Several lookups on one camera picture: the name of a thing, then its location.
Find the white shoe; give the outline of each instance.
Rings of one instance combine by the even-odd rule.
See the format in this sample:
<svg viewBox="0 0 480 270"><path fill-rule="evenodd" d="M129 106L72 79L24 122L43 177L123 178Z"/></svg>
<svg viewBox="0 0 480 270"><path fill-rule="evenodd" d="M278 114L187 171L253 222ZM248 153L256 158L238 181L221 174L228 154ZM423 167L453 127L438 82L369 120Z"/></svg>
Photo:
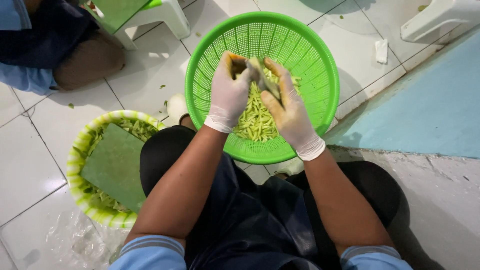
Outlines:
<svg viewBox="0 0 480 270"><path fill-rule="evenodd" d="M180 120L188 115L187 102L183 94L175 94L167 102L168 116L174 123L180 124Z"/></svg>
<svg viewBox="0 0 480 270"><path fill-rule="evenodd" d="M286 173L288 176L292 176L304 170L303 161L298 157L288 160L285 163L284 167L276 171L275 174Z"/></svg>

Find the painted wall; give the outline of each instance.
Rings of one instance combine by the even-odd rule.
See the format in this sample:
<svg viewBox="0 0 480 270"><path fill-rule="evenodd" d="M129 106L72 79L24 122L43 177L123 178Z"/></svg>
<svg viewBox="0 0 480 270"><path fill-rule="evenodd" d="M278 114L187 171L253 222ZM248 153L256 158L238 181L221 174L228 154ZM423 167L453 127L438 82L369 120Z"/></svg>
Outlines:
<svg viewBox="0 0 480 270"><path fill-rule="evenodd" d="M406 201L388 228L415 270L471 270L480 265L480 160L330 147L337 161L380 165Z"/></svg>
<svg viewBox="0 0 480 270"><path fill-rule="evenodd" d="M480 158L480 31L361 105L329 144Z"/></svg>

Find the latex glove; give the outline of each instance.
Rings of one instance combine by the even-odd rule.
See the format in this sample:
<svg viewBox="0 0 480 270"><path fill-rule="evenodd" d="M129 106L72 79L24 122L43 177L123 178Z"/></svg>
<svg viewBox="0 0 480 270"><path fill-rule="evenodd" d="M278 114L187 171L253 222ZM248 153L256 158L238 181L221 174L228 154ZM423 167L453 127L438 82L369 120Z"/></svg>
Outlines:
<svg viewBox="0 0 480 270"><path fill-rule="evenodd" d="M223 133L231 133L247 107L251 72L246 58L229 51L222 54L212 79L210 111L204 124Z"/></svg>
<svg viewBox="0 0 480 270"><path fill-rule="evenodd" d="M278 76L283 107L268 91L262 91L265 106L275 120L283 138L297 151L300 159L309 161L325 150L325 142L313 129L301 97L293 87L290 73L281 65L265 57L265 67Z"/></svg>

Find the blue wall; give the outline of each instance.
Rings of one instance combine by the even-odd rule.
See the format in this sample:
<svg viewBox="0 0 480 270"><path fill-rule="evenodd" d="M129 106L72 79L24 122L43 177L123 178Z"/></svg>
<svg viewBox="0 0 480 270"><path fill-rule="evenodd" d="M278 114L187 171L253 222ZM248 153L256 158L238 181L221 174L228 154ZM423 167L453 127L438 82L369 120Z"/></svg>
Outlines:
<svg viewBox="0 0 480 270"><path fill-rule="evenodd" d="M444 50L359 107L327 143L480 158L480 31Z"/></svg>

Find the shredded green mango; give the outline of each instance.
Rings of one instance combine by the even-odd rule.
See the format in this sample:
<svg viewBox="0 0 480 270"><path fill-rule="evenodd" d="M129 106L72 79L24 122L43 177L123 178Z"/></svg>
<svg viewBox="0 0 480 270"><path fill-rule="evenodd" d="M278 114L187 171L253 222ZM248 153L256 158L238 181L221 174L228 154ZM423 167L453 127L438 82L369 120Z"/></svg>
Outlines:
<svg viewBox="0 0 480 270"><path fill-rule="evenodd" d="M118 122L114 122L114 124L120 126L125 131L131 133L132 135L141 139L144 142L146 142L158 131L152 125L140 120L121 119ZM88 150L88 152L81 151L76 147L73 147L73 149L75 149L75 151L77 151L82 158L86 159L92 154L96 145L102 140L102 134L107 128L107 126L108 123L105 123L101 125L97 130L92 130L89 132L89 134L92 136L92 139L90 140L90 149ZM91 194L90 205L95 206L99 209L113 208L121 212L130 211L130 209L126 208L120 202L111 198L105 192L103 192L98 187L92 185L89 182L87 184L87 187L84 189L84 193Z"/></svg>
<svg viewBox="0 0 480 270"><path fill-rule="evenodd" d="M264 68L264 72L269 80L278 84L277 76L267 68ZM301 80L300 77L292 76L292 82L298 94L300 94L299 80ZM240 116L237 126L233 128L233 133L242 139L250 139L254 142L266 142L280 135L272 115L260 98L260 89L256 82L252 82L250 85L247 108Z"/></svg>

